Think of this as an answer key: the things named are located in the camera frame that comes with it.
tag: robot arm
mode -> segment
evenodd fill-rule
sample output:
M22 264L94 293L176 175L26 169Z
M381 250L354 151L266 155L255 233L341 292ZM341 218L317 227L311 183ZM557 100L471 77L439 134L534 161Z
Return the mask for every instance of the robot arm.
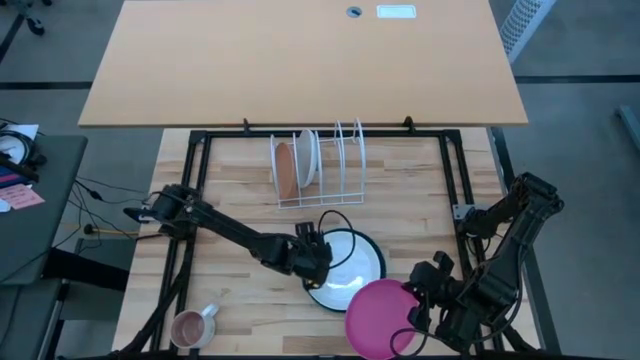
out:
M194 226L213 231L247 249L267 268L285 275L294 273L310 287L324 284L332 260L331 246L314 230L313 223L297 224L296 236L259 233L215 210L189 187L168 185L158 194L151 209L126 209L125 213L134 218L151 216L162 224L161 233L177 239Z
M405 290L420 301L409 316L412 325L428 331L429 308L440 306L446 315L435 335L460 352L481 340L475 339L478 325L508 328L510 321L505 320L505 315L520 301L520 272L526 253L544 222L563 206L555 187L525 173L516 178L510 193L491 208L472 209L456 229L463 236L488 239L496 234L499 224L511 220L511 226L494 256L479 264L465 281L451 277L453 261L443 252L434 257L437 268L426 261L416 264L409 282L404 284Z

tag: pink paper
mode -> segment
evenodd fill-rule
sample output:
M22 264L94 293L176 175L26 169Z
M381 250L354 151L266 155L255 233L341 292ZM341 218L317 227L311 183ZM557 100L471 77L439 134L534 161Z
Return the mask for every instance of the pink paper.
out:
M43 198L24 184L0 189L0 199L8 202L16 210L44 202Z

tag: wooden tabletop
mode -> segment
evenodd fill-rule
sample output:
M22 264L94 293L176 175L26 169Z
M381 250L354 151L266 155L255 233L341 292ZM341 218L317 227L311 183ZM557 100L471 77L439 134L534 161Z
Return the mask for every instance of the wooden tabletop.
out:
M125 1L79 125L527 123L487 0L384 4Z
M476 202L492 204L502 194L486 130L467 128L461 132ZM189 130L165 130L151 190L180 182L188 135ZM431 260L438 250L446 251L458 262L438 141L367 138L366 146L365 203L338 209L355 229L380 246L388 277L406 281L415 263ZM329 207L278 210L268 149L268 139L213 140L204 199L261 232L294 233L297 222L317 223L320 214ZM327 159L327 166L331 166L335 154L326 151L322 156ZM357 161L347 161L350 164L356 166ZM333 217L325 221L327 230L344 226ZM145 225L142 230L153 233L156 229L157 226ZM168 240L163 238L138 243L114 349L133 339L157 304L167 246ZM192 269L187 308L202 309L210 302L220 304L216 336L201 354L353 353L345 338L343 314L316 305L302 289L299 278L262 267L245 249L230 241L199 230ZM461 277L459 265L454 276ZM525 294L514 327L526 341L537 346L527 299ZM169 345L168 326L173 313L173 309L167 312L161 345L164 349ZM436 315L437 312L432 313L432 326L438 323ZM429 340L423 354L453 354L453 351Z

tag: gray floor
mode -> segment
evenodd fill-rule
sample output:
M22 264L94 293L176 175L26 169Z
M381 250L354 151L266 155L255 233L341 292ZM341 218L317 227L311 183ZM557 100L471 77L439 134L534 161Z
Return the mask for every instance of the gray floor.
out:
M51 8L36 3L33 11L45 22L47 34L38 38L26 26L20 29L0 65L0 82L93 80L121 3L58 0ZM497 23L512 3L491 0ZM638 18L637 0L558 0L515 62L514 73L640 73ZM0 8L0 36L13 19ZM640 270L640 236L633 210L640 203L640 190L633 185L640 175L640 153L612 114L623 103L640 114L640 84L521 85L519 90L531 124L505 130L514 168L555 184L567 203L536 243L562 350L637 358L640 313L634 305L640 290L633 275ZM82 175L146 190L161 131L78 129L86 97L86 90L0 91L0 117L40 123L45 133L85 134L89 147ZM131 159L132 153L139 155ZM135 195L100 191L110 199ZM118 207L90 206L123 229L136 228ZM72 224L76 216L68 209L65 222ZM115 321L66 326L59 353L104 354Z

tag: mug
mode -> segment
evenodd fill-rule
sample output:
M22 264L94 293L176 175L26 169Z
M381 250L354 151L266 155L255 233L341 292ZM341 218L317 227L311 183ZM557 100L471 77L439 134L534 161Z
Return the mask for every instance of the mug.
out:
M207 345L216 330L213 316L218 306L210 304L201 312L185 310L171 324L171 342L181 349L199 349Z

